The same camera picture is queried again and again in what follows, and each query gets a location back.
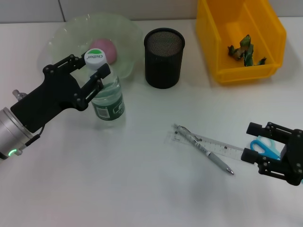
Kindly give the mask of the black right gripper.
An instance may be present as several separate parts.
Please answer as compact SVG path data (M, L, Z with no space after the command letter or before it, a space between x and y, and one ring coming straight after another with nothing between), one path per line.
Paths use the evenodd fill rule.
M257 164L258 173L298 186L303 179L303 131L291 130L281 125L268 122L265 127L251 122L246 131L253 136L265 137L285 144L281 152L281 161L266 157L254 150L245 148L241 160Z

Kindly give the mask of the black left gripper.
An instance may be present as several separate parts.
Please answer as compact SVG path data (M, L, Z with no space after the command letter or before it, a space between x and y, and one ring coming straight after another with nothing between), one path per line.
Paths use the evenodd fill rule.
M83 66L84 58L71 54L55 63L51 72L44 70L43 83L14 104L11 112L27 130L36 132L65 109L84 111L104 88L102 80L110 74L110 68L107 63L97 70ZM80 72L75 73L75 79L71 73L76 70Z

